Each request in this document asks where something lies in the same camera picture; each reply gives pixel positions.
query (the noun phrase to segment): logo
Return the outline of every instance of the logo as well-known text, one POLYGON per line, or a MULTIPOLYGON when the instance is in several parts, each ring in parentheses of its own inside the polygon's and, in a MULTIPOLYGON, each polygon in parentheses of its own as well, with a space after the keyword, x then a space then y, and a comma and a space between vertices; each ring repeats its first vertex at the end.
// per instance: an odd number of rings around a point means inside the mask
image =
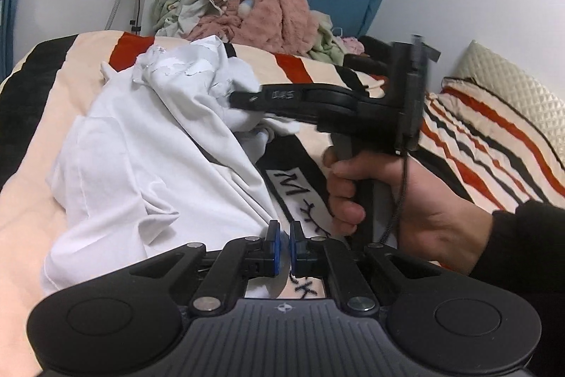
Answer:
POLYGON ((284 304, 278 305, 277 310, 281 313, 286 313, 292 310, 292 306, 288 305, 286 302, 284 304))
POLYGON ((272 99, 293 99, 295 97, 294 90, 273 90, 270 95, 272 99))

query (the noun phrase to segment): pillow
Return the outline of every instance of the pillow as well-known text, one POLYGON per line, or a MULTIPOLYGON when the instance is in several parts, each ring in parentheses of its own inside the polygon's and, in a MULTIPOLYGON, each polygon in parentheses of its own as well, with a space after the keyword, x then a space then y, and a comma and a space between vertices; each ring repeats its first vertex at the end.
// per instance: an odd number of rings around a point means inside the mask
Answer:
POLYGON ((489 212, 530 199, 565 208, 565 169, 539 129, 473 82, 442 86, 427 97, 418 160, 489 212))
POLYGON ((471 78, 514 107, 543 133, 565 161, 565 101, 549 88, 475 41, 467 48, 454 77, 471 78))

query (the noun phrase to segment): hand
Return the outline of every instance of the hand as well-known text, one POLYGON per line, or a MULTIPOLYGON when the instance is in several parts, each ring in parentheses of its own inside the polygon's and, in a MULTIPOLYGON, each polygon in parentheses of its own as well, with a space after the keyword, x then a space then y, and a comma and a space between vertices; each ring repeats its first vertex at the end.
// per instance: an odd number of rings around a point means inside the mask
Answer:
MULTIPOLYGON (((329 207, 334 231, 351 235, 365 217, 352 201, 355 183, 377 179, 398 197, 402 182, 400 157, 363 151, 355 158, 337 161, 332 147, 324 152, 328 177, 329 207)), ((492 229, 492 216, 457 196, 441 179, 416 160, 409 159, 408 184, 398 231, 398 246, 407 254, 437 260, 460 273, 469 274, 481 256, 492 229)))

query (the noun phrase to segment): finger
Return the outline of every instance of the finger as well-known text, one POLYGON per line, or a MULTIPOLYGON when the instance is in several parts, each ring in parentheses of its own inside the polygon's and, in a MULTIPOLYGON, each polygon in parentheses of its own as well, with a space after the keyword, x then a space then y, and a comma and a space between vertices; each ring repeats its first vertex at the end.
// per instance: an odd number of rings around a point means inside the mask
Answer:
POLYGON ((335 162, 337 162, 337 155, 335 153, 335 149, 333 148, 333 146, 330 146, 329 148, 326 149, 326 151, 324 151, 321 161, 324 164, 324 166, 327 168, 331 168, 331 166, 335 162))
POLYGON ((365 210, 361 205, 353 203, 347 198, 330 195, 329 209, 337 219, 357 225, 365 219, 365 210))
POLYGON ((353 198, 355 196, 355 183, 349 179, 338 178, 330 173, 326 182, 328 192, 331 195, 353 198))
POLYGON ((352 159, 334 163, 332 171, 344 179, 377 179, 391 186, 398 186, 402 182, 402 158, 363 151, 352 159))
POLYGON ((332 219, 332 228, 333 233, 336 235, 352 235, 357 230, 357 226, 344 222, 341 219, 333 218, 332 219))

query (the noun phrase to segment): metal screw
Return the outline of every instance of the metal screw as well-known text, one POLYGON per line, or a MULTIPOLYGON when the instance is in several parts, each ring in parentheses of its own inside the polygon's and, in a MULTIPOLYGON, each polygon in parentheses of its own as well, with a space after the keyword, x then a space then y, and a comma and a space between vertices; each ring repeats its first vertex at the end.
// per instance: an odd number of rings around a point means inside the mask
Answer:
POLYGON ((355 311, 368 311, 372 308, 375 308, 375 301, 369 299, 368 297, 359 295, 356 297, 351 297, 347 301, 347 306, 355 311))
POLYGON ((200 311, 213 311, 221 306, 221 302, 215 297, 204 296, 196 299, 192 306, 200 311))

